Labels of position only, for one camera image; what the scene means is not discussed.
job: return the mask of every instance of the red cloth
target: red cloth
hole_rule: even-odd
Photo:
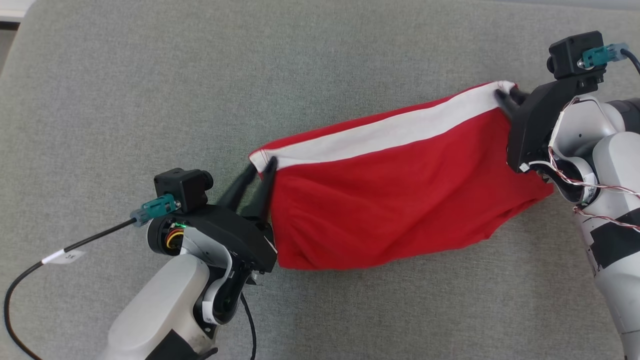
[[[348,269],[487,239],[553,189],[506,165],[509,121],[481,85],[268,143],[280,266]]]

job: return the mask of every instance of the robotic arm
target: robotic arm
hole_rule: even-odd
[[[604,59],[598,61],[598,52]],[[574,204],[595,284],[605,297],[625,359],[640,359],[640,99],[600,103],[608,61],[628,56],[624,44],[604,47],[597,31],[549,48],[556,81],[531,94],[496,93],[512,121],[508,165],[535,170]]]
[[[207,205],[204,193],[212,187],[207,172],[177,168],[155,177],[158,196],[173,195],[180,208],[153,219],[147,240],[154,252],[174,258],[115,320],[99,360],[199,360],[217,352],[219,327],[234,317],[239,300],[246,303],[244,285],[276,262],[268,223],[276,167],[273,158],[240,214],[256,175],[251,165],[215,205]]]

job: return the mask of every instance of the cable connector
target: cable connector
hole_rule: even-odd
[[[582,69],[590,69],[594,66],[605,65],[610,61],[620,61],[627,57],[620,51],[629,50],[629,46],[621,42],[619,44],[611,44],[608,46],[596,47],[582,53],[582,59],[578,61],[578,67]]]
[[[133,224],[135,227],[141,227],[153,218],[163,217],[173,213],[180,208],[181,204],[176,201],[171,194],[164,194],[155,200],[151,200],[142,204],[140,209],[131,212],[131,218],[136,219]]]

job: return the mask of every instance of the red fabric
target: red fabric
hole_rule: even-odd
[[[269,143],[277,149],[430,108],[351,120]],[[349,269],[459,249],[552,193],[506,165],[509,122],[493,110],[444,134],[338,161],[281,168],[271,205],[280,266]]]

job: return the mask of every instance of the folded red garment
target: folded red garment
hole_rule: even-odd
[[[536,174],[506,165],[509,121],[498,81],[268,143],[280,266],[349,269],[459,249],[551,194]]]

